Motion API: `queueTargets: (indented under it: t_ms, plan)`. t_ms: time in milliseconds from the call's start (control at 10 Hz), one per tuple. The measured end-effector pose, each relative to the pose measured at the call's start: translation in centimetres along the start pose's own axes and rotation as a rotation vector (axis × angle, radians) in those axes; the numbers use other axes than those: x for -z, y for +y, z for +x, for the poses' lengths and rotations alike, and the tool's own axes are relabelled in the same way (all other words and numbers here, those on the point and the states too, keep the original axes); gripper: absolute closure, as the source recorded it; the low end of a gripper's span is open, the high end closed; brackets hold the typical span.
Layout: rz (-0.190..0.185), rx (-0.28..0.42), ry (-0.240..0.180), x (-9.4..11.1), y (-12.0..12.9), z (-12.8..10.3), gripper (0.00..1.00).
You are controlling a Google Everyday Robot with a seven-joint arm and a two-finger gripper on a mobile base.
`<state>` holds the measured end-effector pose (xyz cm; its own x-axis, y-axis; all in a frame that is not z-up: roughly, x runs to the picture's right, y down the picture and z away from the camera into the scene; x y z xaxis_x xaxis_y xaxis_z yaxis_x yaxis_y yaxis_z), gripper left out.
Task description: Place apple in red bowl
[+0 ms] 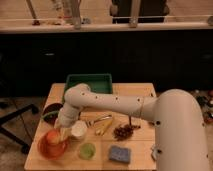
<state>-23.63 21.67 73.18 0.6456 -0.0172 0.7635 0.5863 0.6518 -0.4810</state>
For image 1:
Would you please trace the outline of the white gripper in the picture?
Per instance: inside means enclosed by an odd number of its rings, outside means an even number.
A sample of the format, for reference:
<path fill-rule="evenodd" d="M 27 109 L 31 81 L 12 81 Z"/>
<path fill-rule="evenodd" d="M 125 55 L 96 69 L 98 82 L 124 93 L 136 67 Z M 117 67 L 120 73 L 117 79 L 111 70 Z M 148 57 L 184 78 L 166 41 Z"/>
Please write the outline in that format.
<path fill-rule="evenodd" d="M 54 124 L 55 134 L 60 134 L 60 141 L 63 142 L 69 137 L 69 127 L 73 126 L 79 118 L 81 109 L 65 103 L 59 110 L 58 117 Z"/>

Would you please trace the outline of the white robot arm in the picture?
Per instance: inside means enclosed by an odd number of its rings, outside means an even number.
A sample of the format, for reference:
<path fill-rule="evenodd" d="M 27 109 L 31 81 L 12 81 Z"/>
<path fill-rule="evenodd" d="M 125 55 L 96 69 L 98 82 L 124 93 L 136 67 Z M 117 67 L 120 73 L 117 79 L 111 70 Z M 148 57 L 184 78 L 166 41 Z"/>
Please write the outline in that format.
<path fill-rule="evenodd" d="M 171 89 L 158 97 L 123 96 L 94 93 L 78 84 L 64 94 L 59 124 L 74 125 L 86 107 L 154 123 L 157 171 L 210 171 L 202 110 L 190 93 Z"/>

